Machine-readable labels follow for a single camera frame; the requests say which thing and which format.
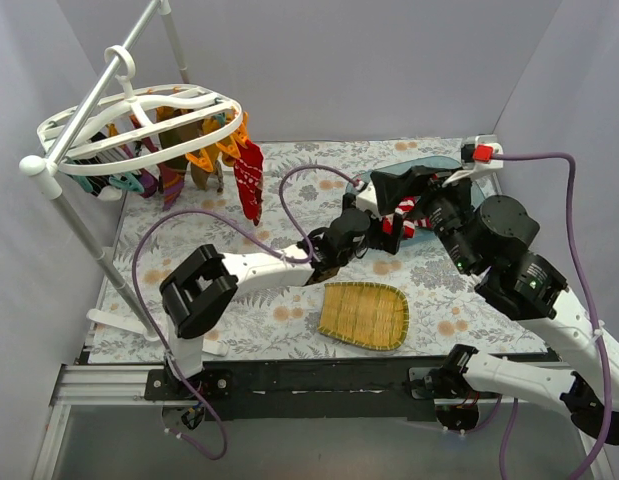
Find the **woven bamboo tray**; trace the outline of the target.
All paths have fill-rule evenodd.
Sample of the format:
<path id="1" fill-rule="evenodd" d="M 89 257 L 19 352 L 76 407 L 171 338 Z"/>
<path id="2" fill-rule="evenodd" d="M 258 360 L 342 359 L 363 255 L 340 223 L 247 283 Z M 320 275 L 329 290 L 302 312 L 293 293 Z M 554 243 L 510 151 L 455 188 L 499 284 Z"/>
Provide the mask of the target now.
<path id="1" fill-rule="evenodd" d="M 371 351 L 393 351 L 405 341 L 410 312 L 398 288 L 371 282 L 325 286 L 317 330 L 322 335 Z"/>

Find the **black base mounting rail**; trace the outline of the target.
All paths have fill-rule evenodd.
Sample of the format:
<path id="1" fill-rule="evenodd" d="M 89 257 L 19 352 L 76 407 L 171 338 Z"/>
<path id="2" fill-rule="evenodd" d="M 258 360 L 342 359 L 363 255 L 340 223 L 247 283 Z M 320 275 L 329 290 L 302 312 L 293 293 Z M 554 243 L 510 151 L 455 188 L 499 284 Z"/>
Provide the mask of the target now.
<path id="1" fill-rule="evenodd" d="M 221 419 L 403 418 L 434 421 L 409 371 L 424 375 L 441 356 L 208 361 L 192 381 Z"/>

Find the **black white striped sock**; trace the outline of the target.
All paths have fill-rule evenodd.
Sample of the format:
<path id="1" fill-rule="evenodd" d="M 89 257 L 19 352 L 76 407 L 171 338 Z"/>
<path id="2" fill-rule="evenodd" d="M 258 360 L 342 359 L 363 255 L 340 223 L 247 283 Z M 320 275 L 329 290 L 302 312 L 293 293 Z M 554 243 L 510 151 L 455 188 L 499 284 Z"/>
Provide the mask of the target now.
<path id="1" fill-rule="evenodd" d="M 90 158 L 72 159 L 70 163 L 76 165 L 99 165 L 116 163 L 131 158 L 132 153 L 130 149 L 126 145 L 123 145 L 122 147 L 114 147 L 102 151 Z M 75 180 L 85 192 L 102 201 L 119 200 L 123 192 L 137 194 L 145 192 L 139 171 L 91 176 L 71 175 L 71 178 Z"/>

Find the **floral patterned table mat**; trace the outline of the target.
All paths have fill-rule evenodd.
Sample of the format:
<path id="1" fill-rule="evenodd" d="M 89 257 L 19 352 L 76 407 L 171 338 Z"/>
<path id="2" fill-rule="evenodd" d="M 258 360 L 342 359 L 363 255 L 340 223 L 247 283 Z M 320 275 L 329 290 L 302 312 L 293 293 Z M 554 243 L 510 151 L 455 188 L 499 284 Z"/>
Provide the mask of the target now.
<path id="1" fill-rule="evenodd" d="M 341 213 L 353 178 L 372 170 L 401 172 L 415 165 L 457 166 L 458 138 L 265 143 L 260 221 L 246 219 L 236 182 L 200 190 L 187 184 L 175 206 L 158 197 L 129 195 L 122 210 L 113 263 L 157 323 L 169 322 L 161 283 L 194 250 L 210 244 L 240 278 L 238 292 L 207 342 L 227 347 L 231 360 L 365 357 L 368 350 L 319 331 L 325 287 L 312 283 L 308 265 L 274 257 Z M 446 355 L 458 344 L 491 354 L 544 354 L 543 341 L 489 306 L 474 292 L 430 232 L 418 230 L 396 254 L 369 250 L 336 274 L 339 282 L 389 286 L 406 298 L 409 326 L 399 356 Z"/>

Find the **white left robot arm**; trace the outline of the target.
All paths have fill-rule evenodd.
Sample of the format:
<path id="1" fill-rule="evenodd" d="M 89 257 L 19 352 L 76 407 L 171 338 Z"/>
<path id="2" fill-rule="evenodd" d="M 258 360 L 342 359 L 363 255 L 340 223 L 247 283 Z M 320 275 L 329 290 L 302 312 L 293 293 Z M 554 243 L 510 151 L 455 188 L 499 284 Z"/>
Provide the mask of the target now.
<path id="1" fill-rule="evenodd" d="M 234 298 L 257 290 L 323 283 L 369 248 L 395 254 L 400 243 L 414 234 L 407 212 L 398 207 L 390 215 L 375 217 L 346 208 L 307 239 L 266 253 L 221 253 L 211 244 L 195 249 L 160 285 L 169 319 L 165 361 L 169 390 L 182 400 L 200 392 L 203 337 Z"/>

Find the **blue transparent plastic basin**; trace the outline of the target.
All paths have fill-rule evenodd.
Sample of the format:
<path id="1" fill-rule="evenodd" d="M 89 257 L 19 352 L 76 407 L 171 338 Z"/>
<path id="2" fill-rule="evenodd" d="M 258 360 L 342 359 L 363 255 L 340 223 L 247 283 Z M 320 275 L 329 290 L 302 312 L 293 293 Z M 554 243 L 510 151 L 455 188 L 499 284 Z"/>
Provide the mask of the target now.
<path id="1" fill-rule="evenodd" d="M 381 172 L 387 172 L 387 173 L 393 173 L 393 174 L 402 174 L 403 172 L 405 172 L 406 170 L 410 169 L 411 167 L 414 166 L 427 166 L 427 167 L 434 167 L 434 168 L 439 168 L 441 169 L 441 172 L 439 172 L 438 174 L 442 174 L 443 176 L 447 176 L 450 175 L 461 168 L 461 163 L 455 160 L 452 160 L 448 157 L 441 157 L 441 156 L 433 156 L 433 157 L 425 157 L 421 160 L 415 160 L 415 161 L 407 161 L 407 162 L 401 162 L 395 165 L 391 165 L 389 167 L 380 167 L 380 168 L 376 168 L 376 169 L 372 169 L 369 170 L 365 173 L 363 173 L 360 177 L 356 178 L 353 180 L 353 186 L 351 187 L 351 191 L 348 193 L 353 193 L 355 196 L 357 195 L 357 191 L 364 187 L 364 184 L 366 182 L 368 182 L 370 180 L 370 173 L 374 170 L 379 170 Z M 472 188 L 472 203 L 473 206 L 475 207 L 475 211 L 473 214 L 473 218 L 470 220 L 468 226 L 466 227 L 466 235 L 464 238 L 461 239 L 455 239 L 455 238 L 451 238 L 451 239 L 447 239 L 447 240 L 440 240 L 436 234 L 432 231 L 432 229 L 430 230 L 425 230 L 429 233 L 431 233 L 432 235 L 434 235 L 441 243 L 442 245 L 444 245 L 446 248 L 448 249 L 457 249 L 459 251 L 463 251 L 463 250 L 468 250 L 472 247 L 472 244 L 475 243 L 476 238 L 480 236 L 480 223 L 477 222 L 477 220 L 475 219 L 476 213 L 478 211 L 478 203 L 474 200 L 474 190 L 476 189 L 475 185 L 474 185 L 474 181 L 473 182 L 473 188 Z M 422 210 L 420 208 L 419 205 L 419 201 L 420 198 L 422 196 L 422 194 L 420 196 L 413 196 L 413 197 L 418 197 L 418 203 L 415 206 L 414 210 L 411 212 L 410 217 L 414 218 L 414 219 L 419 219 L 419 218 L 423 218 L 425 217 L 424 214 L 422 213 Z M 386 216 L 386 215 L 380 215 L 379 217 L 374 217 L 379 219 L 382 222 L 382 218 Z M 335 229 L 336 234 L 335 234 L 335 244 L 338 245 L 338 218 L 336 220 L 334 220 L 331 224 L 331 226 Z M 402 245 L 403 242 L 405 241 L 410 241 L 412 239 L 414 239 L 417 235 L 417 232 L 414 235 L 413 238 L 411 239 L 405 239 L 401 242 L 400 247 Z"/>

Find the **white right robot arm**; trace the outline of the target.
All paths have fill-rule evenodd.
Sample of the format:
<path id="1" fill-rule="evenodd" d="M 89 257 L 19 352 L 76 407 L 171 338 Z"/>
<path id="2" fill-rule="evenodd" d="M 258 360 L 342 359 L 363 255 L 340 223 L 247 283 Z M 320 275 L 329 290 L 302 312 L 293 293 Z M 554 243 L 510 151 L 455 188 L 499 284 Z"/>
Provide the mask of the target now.
<path id="1" fill-rule="evenodd" d="M 439 367 L 411 379 L 413 393 L 448 399 L 472 393 L 517 397 L 569 417 L 593 438 L 600 437 L 604 408 L 611 406 L 604 441 L 619 445 L 619 345 L 607 344 L 612 393 L 605 395 L 586 310 L 566 278 L 530 249 L 539 224 L 510 196 L 490 196 L 474 206 L 471 180 L 454 175 L 452 170 L 416 166 L 400 175 L 373 171 L 370 184 L 381 215 L 414 198 L 410 216 L 430 221 L 458 272 L 481 276 L 475 293 L 541 337 L 570 367 L 546 370 L 457 344 Z"/>

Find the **mustard yellow sock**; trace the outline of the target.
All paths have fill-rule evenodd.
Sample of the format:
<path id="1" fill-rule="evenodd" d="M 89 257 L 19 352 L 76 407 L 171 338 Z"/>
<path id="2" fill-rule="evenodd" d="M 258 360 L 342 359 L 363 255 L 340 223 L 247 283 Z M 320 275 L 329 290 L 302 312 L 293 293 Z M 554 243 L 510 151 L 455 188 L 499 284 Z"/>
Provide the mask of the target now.
<path id="1" fill-rule="evenodd" d="M 233 114 L 227 117 L 218 114 L 206 118 L 202 121 L 199 132 L 204 135 L 214 133 L 233 120 Z M 199 150 L 186 153 L 185 159 L 206 173 L 217 173 L 221 169 L 219 161 L 225 166 L 233 167 L 241 158 L 242 151 L 247 148 L 247 141 L 250 139 L 247 129 L 248 121 L 248 114 L 244 113 L 240 126 L 230 136 Z"/>

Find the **red white patterned sock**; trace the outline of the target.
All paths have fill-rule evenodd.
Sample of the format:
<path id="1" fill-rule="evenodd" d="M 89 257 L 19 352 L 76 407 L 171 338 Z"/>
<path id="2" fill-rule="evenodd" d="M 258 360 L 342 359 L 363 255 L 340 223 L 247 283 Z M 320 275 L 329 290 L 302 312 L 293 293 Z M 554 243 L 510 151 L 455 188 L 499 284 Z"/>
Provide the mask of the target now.
<path id="1" fill-rule="evenodd" d="M 245 145 L 238 144 L 239 158 L 233 170 L 237 183 L 239 200 L 248 220 L 258 226 L 262 214 L 263 164 L 264 156 L 260 148 L 251 140 Z"/>

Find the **purple striped sock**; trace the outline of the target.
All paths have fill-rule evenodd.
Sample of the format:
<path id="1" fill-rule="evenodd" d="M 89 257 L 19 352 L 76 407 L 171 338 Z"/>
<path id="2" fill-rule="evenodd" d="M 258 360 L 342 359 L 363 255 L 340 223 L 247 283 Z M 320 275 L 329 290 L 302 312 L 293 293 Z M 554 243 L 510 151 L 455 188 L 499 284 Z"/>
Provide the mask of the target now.
<path id="1" fill-rule="evenodd" d="M 184 188 L 184 175 L 169 167 L 159 167 L 159 175 L 155 177 L 146 169 L 140 171 L 140 184 L 143 192 L 140 196 L 148 199 L 156 193 L 162 195 L 162 210 L 170 210 L 176 203 Z"/>

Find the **white round clip hanger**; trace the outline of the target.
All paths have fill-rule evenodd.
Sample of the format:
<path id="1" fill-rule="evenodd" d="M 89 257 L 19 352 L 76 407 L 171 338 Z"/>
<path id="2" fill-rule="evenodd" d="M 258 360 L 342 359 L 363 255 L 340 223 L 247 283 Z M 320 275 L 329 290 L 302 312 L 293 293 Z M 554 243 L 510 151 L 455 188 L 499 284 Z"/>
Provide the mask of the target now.
<path id="1" fill-rule="evenodd" d="M 199 150 L 230 136 L 241 124 L 244 111 L 235 100 L 205 87 L 193 84 L 167 84 L 135 89 L 131 80 L 136 74 L 131 54 L 120 45 L 105 50 L 107 60 L 120 60 L 125 68 L 116 80 L 122 88 L 117 95 L 97 101 L 97 114 L 87 116 L 85 124 L 77 130 L 66 153 L 60 156 L 57 169 L 68 175 L 105 175 L 127 173 L 154 166 L 186 153 Z M 121 147 L 137 140 L 143 140 L 193 124 L 200 124 L 206 118 L 218 114 L 233 114 L 234 120 L 210 134 L 199 134 L 173 147 L 149 153 L 133 159 L 99 165 L 71 164 L 72 159 L 90 158 L 102 151 Z M 130 131 L 103 140 L 92 137 L 118 120 L 134 117 L 139 123 Z"/>

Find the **red white striped sock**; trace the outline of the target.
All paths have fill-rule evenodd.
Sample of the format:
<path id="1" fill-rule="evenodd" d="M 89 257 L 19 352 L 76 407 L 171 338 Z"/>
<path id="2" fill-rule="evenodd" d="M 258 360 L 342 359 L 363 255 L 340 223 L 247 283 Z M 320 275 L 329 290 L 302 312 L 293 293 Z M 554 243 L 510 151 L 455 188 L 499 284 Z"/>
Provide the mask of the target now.
<path id="1" fill-rule="evenodd" d="M 430 230 L 431 222 L 427 217 L 414 219 L 410 217 L 418 203 L 418 197 L 405 197 L 395 208 L 394 213 L 386 215 L 382 219 L 382 233 L 391 235 L 397 227 L 398 221 L 402 221 L 402 238 L 411 239 L 419 229 Z"/>

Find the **white drying rack stand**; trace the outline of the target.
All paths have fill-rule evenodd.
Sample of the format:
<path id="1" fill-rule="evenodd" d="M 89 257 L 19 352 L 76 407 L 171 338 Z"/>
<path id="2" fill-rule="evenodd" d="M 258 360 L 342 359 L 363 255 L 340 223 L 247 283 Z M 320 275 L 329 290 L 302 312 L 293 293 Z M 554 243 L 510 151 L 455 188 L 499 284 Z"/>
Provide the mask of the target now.
<path id="1" fill-rule="evenodd" d="M 132 81 L 136 75 L 136 65 L 131 50 L 154 16 L 160 16 L 163 20 L 182 81 L 179 84 L 134 88 Z M 123 43 L 108 47 L 104 58 L 105 68 L 83 100 L 39 126 L 37 135 L 44 153 L 24 157 L 19 163 L 19 170 L 36 184 L 60 213 L 133 313 L 132 317 L 125 318 L 92 309 L 88 319 L 156 342 L 161 328 L 151 323 L 137 295 L 114 266 L 110 253 L 95 239 L 65 197 L 56 176 L 63 173 L 71 177 L 112 177 L 134 173 L 194 150 L 202 151 L 235 133 L 244 119 L 244 110 L 236 100 L 190 83 L 183 49 L 167 1 L 149 2 Z M 109 163 L 92 161 L 97 155 L 122 145 L 221 113 L 231 115 L 231 120 L 215 131 L 176 146 L 128 160 Z"/>

